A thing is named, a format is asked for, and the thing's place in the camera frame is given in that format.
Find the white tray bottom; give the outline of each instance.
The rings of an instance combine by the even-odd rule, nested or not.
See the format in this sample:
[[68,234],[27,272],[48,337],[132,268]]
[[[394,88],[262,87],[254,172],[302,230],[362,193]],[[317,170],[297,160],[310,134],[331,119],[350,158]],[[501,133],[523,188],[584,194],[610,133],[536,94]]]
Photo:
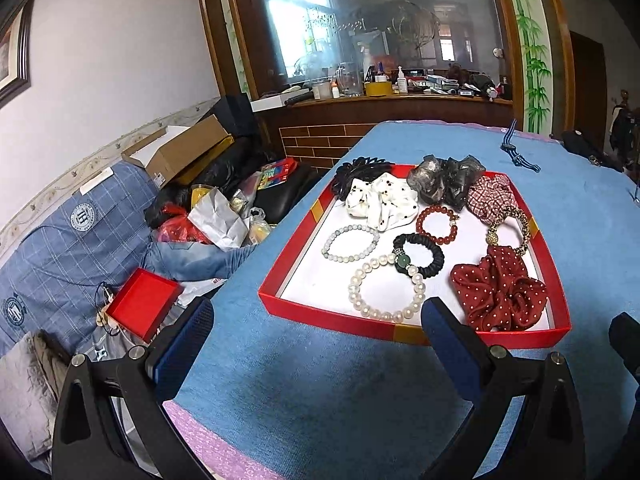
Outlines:
[[[293,301],[331,312],[360,316],[348,300],[348,286],[356,269],[364,261],[373,257],[389,254],[393,250],[394,239],[403,233],[415,232],[415,220],[409,225],[397,227],[380,233],[380,240],[374,251],[365,259],[357,262],[340,264],[326,259],[320,253],[324,243],[332,232],[347,225],[366,223],[366,219],[351,217],[342,202],[334,202],[324,222],[320,226],[314,240],[308,246],[297,268],[290,277],[289,283],[280,294],[283,300]],[[458,294],[449,279],[451,269],[455,264],[477,265],[480,258],[486,256],[487,244],[484,240],[487,226],[482,224],[466,207],[460,213],[458,236],[449,245],[442,245],[445,261],[444,268],[434,278],[425,280],[427,286],[426,297],[438,296],[449,307],[460,322],[465,322],[465,313],[458,302]],[[434,236],[449,235],[449,217],[443,213],[432,213],[424,221],[424,228]],[[500,245],[517,247],[522,242],[518,223],[508,218],[506,223],[498,228]],[[362,252],[371,243],[371,234],[362,231],[350,231],[338,236],[331,245],[329,252],[336,256],[352,256]],[[422,245],[405,244],[405,252],[411,258],[412,264],[420,267],[428,266],[433,256],[431,251]],[[529,251],[523,256],[524,263],[532,278],[540,279],[536,265]],[[363,280],[360,287],[362,299],[381,311],[394,312],[407,307],[414,295],[413,283],[408,276],[400,274],[394,266],[384,266],[373,270]],[[549,329],[547,315],[548,303],[540,320],[529,330]],[[407,324],[420,326],[420,313],[412,319],[404,321]]]

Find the blue tablecloth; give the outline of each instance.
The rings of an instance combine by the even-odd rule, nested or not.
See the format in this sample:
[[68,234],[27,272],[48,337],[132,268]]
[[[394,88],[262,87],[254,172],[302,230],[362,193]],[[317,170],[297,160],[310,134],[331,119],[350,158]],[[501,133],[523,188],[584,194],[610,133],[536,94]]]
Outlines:
[[[623,174],[551,142],[514,137],[542,172],[516,168],[501,135],[462,126],[384,123],[344,160],[418,164],[469,153],[507,173],[554,258],[573,329],[558,344],[582,409],[590,477],[620,444],[637,383],[610,348],[622,311],[640,319],[640,209]],[[288,479],[415,479],[469,410],[433,349],[331,332],[270,316],[257,289],[333,171],[214,297],[215,326],[176,401],[204,426]],[[546,351],[517,351],[540,358]],[[481,471],[494,467],[519,403]]]

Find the red bead bracelet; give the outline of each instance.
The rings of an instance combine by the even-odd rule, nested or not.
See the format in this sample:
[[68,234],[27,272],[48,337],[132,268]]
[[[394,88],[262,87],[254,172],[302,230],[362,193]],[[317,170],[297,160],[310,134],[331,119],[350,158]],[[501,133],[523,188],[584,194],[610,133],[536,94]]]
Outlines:
[[[436,238],[431,233],[428,233],[424,230],[424,227],[422,227],[424,219],[427,218],[427,216],[431,213],[444,213],[449,216],[449,225],[451,226],[449,236],[445,236],[444,238]],[[458,235],[458,226],[456,225],[456,220],[458,220],[459,218],[460,217],[456,215],[453,209],[447,209],[446,207],[441,205],[430,205],[418,216],[418,219],[415,221],[415,229],[421,235],[426,236],[429,240],[437,243],[438,245],[450,244],[453,240],[456,239],[456,236]]]

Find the blue plaid cushion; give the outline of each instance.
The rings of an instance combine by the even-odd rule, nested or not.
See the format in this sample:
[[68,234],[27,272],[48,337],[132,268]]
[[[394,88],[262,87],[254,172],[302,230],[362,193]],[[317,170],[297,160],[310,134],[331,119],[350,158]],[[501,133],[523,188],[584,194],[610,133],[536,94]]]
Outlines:
[[100,282],[122,285],[150,241],[143,210],[158,192],[126,162],[33,230],[0,269],[0,356],[29,331],[46,330],[69,352],[95,329]]

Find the green jade bead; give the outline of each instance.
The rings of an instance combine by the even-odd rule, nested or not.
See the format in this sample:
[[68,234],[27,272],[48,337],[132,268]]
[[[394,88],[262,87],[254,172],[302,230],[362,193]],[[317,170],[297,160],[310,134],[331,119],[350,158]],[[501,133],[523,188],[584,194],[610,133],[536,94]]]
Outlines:
[[407,266],[411,263],[411,258],[409,258],[406,254],[400,254],[396,259],[396,264],[401,269],[406,269]]

